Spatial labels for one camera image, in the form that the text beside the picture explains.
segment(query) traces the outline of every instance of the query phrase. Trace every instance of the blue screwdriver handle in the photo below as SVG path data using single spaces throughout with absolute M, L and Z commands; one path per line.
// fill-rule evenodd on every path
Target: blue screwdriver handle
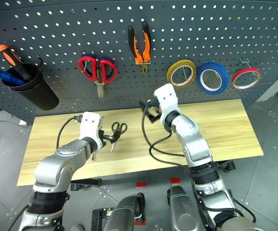
M 26 84 L 25 81 L 23 81 L 19 78 L 16 78 L 13 75 L 11 75 L 10 73 L 2 71 L 2 70 L 0 70 L 0 78 L 4 81 L 16 84 L 17 86 L 21 86 L 21 85 Z

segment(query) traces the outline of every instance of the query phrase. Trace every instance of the black cup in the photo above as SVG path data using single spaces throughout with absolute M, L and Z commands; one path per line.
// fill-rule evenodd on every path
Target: black cup
M 21 86 L 16 86 L 13 83 L 6 81 L 2 81 L 3 84 L 11 91 L 23 95 L 31 103 L 44 111 L 55 108 L 59 103 L 59 99 L 48 86 L 39 69 L 32 64 L 24 64 L 24 67 L 32 76 L 32 79 L 29 82 Z M 21 78 L 20 74 L 13 68 L 10 68 L 7 72 L 14 77 Z

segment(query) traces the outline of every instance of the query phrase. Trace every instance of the red clip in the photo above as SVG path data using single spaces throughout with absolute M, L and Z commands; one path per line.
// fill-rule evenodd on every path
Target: red clip
M 171 184 L 180 184 L 181 178 L 180 177 L 171 177 L 170 182 L 171 182 Z
M 146 225 L 147 224 L 147 220 L 144 219 L 144 221 L 142 223 L 138 223 L 137 220 L 135 220 L 135 225 Z
M 136 188 L 137 189 L 145 189 L 147 187 L 147 183 L 146 182 L 136 182 Z

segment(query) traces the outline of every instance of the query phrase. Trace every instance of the gray pegboard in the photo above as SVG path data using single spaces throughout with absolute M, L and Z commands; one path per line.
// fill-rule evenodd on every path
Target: gray pegboard
M 177 90 L 180 103 L 242 98 L 250 106 L 278 79 L 278 2 L 262 1 L 0 1 L 0 44 L 5 43 L 27 63 L 39 61 L 44 78 L 60 99 L 51 111 L 41 111 L 0 82 L 0 108 L 27 121 L 35 116 L 138 107 L 166 82 L 168 67 L 190 59 L 223 65 L 230 78 L 241 68 L 240 58 L 262 71 L 254 88 L 228 89 L 207 95 L 194 81 Z M 142 50 L 141 21 L 149 23 L 152 63 L 148 75 L 134 64 L 127 43 L 133 25 Z M 100 100 L 94 83 L 80 73 L 82 51 L 115 59 L 118 78 L 105 85 Z M 0 68 L 9 67 L 0 55 Z

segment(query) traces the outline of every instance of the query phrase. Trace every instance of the wooden table top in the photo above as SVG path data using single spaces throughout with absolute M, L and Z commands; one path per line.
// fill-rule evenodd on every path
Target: wooden table top
M 215 161 L 263 155 L 241 100 L 181 104 L 180 108 L 183 114 L 199 124 L 200 133 L 207 140 Z M 102 129 L 105 134 L 112 135 L 111 124 L 115 121 L 126 123 L 127 131 L 121 135 L 112 153 L 110 153 L 111 144 L 107 142 L 107 145 L 96 155 L 96 160 L 89 159 L 82 168 L 77 170 L 73 180 L 170 167 L 149 155 L 149 146 L 141 131 L 141 109 L 96 113 L 104 117 Z M 62 124 L 77 114 L 35 118 L 17 186 L 34 184 L 34 170 L 42 159 L 54 154 L 57 134 Z M 60 146 L 78 139 L 79 126 L 80 124 L 73 120 L 64 128 Z M 146 118 L 145 128 L 152 142 L 168 135 L 160 121 L 151 124 Z M 182 147 L 175 135 L 159 144 L 158 148 L 182 154 Z M 154 153 L 160 159 L 186 164 L 184 157 Z

